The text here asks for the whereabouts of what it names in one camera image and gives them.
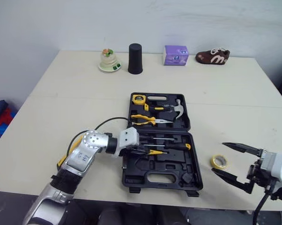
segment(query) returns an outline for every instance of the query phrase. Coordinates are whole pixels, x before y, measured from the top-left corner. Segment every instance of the toolbox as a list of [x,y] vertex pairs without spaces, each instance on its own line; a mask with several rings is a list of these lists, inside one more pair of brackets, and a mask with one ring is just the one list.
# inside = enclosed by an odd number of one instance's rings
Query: toolbox
[[[132,93],[129,118],[140,135],[140,146],[158,145],[144,147],[162,152],[138,155],[126,151],[123,154],[122,183],[129,187],[130,193],[152,187],[184,190],[190,197],[199,197],[197,191],[203,188],[203,183],[194,140],[188,133],[191,126],[184,96]],[[168,180],[152,180],[156,175]]]

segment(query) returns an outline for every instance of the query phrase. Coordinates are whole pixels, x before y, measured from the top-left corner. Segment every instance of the black cylinder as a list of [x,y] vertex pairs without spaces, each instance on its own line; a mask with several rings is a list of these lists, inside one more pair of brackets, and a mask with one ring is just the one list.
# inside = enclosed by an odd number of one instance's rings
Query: black cylinder
[[143,72],[142,65],[142,46],[140,44],[130,45],[130,57],[128,64],[128,72],[131,74],[140,74]]
[[107,143],[107,149],[105,150],[105,152],[108,154],[114,154],[117,149],[117,143],[118,143],[117,138],[109,137]]
[[57,175],[51,177],[53,180],[50,182],[51,186],[63,192],[73,194],[80,183],[82,177],[68,170],[60,169]]

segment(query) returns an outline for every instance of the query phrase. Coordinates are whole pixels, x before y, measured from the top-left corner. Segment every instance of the brown shoe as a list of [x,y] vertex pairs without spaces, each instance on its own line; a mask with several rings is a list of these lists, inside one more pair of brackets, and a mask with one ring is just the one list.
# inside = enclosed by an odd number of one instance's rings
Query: brown shoe
[[196,61],[202,64],[224,65],[229,58],[230,51],[223,48],[214,48],[210,51],[196,54]]

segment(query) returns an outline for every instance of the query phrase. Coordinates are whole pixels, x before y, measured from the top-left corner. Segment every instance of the red cloth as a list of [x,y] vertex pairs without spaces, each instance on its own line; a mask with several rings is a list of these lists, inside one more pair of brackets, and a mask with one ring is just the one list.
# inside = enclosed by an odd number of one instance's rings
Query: red cloth
[[9,108],[6,108],[3,113],[0,115],[0,126],[2,123],[10,124],[10,122],[13,120],[13,117],[11,116],[11,110]]

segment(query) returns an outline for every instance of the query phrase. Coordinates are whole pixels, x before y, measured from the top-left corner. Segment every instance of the pliers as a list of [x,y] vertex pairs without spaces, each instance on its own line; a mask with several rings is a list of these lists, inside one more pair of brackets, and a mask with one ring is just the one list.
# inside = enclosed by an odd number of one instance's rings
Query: pliers
[[168,120],[163,120],[163,119],[156,119],[155,117],[148,117],[148,116],[144,116],[141,114],[137,114],[137,115],[131,115],[130,116],[132,119],[144,119],[147,120],[147,122],[143,122],[143,123],[134,123],[132,122],[132,124],[134,125],[145,125],[145,124],[149,124],[151,123],[153,126],[156,123],[173,123],[173,121],[168,121]]

